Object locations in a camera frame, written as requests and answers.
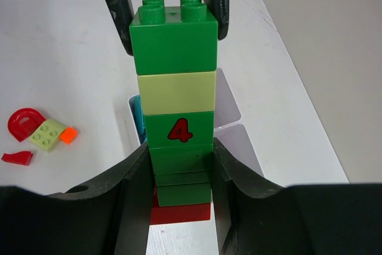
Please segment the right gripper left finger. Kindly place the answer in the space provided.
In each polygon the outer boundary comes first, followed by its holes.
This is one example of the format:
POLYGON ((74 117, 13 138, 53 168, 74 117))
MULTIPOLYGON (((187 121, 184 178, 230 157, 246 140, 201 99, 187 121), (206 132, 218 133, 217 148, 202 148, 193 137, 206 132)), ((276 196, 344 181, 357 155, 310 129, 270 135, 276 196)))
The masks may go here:
POLYGON ((65 193, 1 188, 2 254, 144 254, 154 183, 147 144, 65 193))

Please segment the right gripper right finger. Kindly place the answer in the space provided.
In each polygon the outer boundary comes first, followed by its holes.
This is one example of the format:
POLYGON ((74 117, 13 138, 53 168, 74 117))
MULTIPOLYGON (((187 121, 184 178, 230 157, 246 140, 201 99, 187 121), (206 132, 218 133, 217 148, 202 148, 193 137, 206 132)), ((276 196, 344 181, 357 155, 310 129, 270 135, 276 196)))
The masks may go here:
POLYGON ((381 185, 284 188, 214 142, 212 199, 220 254, 380 254, 381 185))

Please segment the green duplo brick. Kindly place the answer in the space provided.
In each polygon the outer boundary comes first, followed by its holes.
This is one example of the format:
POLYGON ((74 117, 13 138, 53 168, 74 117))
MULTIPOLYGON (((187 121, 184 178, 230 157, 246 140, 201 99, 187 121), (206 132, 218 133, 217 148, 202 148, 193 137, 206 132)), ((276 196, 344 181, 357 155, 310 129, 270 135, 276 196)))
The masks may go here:
POLYGON ((143 0, 129 27, 138 75, 217 68, 218 23, 202 0, 143 0))

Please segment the light green curved lego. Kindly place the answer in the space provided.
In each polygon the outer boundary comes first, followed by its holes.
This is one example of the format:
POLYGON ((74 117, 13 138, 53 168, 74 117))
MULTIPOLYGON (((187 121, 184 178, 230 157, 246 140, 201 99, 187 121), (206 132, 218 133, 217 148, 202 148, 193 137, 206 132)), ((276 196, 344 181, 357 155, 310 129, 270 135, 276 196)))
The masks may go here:
POLYGON ((28 137, 28 141, 44 151, 50 152, 66 127, 61 122, 49 118, 28 137))

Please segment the teal curved lego brick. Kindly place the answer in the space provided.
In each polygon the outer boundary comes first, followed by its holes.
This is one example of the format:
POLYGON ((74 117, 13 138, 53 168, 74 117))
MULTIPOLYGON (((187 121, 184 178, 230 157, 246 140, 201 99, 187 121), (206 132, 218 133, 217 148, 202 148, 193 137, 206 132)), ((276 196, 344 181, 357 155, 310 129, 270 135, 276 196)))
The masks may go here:
POLYGON ((143 111, 141 106, 140 95, 136 95, 133 97, 133 102, 131 107, 132 107, 134 123, 137 129, 138 137, 139 137, 140 143, 143 143, 147 140, 147 136, 146 136, 146 127, 144 124, 144 116, 143 116, 143 111))

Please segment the green and red duplo stack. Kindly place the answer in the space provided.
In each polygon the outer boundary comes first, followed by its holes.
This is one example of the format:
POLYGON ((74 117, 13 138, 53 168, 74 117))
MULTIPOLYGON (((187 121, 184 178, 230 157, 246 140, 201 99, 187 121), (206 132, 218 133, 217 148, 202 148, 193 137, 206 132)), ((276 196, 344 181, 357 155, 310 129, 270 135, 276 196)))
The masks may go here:
POLYGON ((210 219, 214 112, 143 115, 155 176, 151 224, 210 219))

